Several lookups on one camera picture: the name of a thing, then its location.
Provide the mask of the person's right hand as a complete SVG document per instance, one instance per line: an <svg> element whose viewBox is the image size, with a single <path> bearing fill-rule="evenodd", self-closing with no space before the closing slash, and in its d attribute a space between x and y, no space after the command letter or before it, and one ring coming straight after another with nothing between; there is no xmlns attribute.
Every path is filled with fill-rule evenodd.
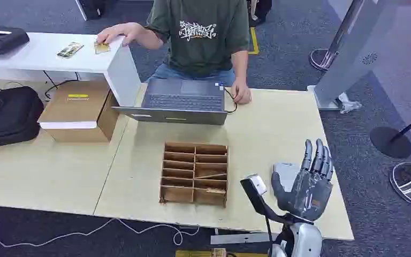
<svg viewBox="0 0 411 257"><path fill-rule="evenodd" d="M122 45L126 46L135 40L138 35L143 32L144 27L136 22L128 22L124 24L116 24L114 26L108 27L102 30L95 40L96 43L109 44L117 36L124 36Z"/></svg>

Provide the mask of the person's left hand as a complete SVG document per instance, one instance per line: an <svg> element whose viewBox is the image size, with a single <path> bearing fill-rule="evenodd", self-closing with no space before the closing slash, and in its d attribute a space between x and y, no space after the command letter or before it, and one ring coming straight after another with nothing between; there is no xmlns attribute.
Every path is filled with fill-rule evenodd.
<svg viewBox="0 0 411 257"><path fill-rule="evenodd" d="M232 86L231 94L234 103L248 104L252 101L252 93L246 83L246 78L236 77Z"/></svg>

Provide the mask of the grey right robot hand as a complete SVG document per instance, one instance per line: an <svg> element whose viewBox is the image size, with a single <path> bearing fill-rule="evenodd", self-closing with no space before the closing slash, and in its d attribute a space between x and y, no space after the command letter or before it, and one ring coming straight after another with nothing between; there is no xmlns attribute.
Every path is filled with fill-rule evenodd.
<svg viewBox="0 0 411 257"><path fill-rule="evenodd" d="M324 213L333 184L333 160L321 139L316 140L316 151L309 139L300 167L292 163L273 165L271 187L279 209L308 221L315 221Z"/></svg>

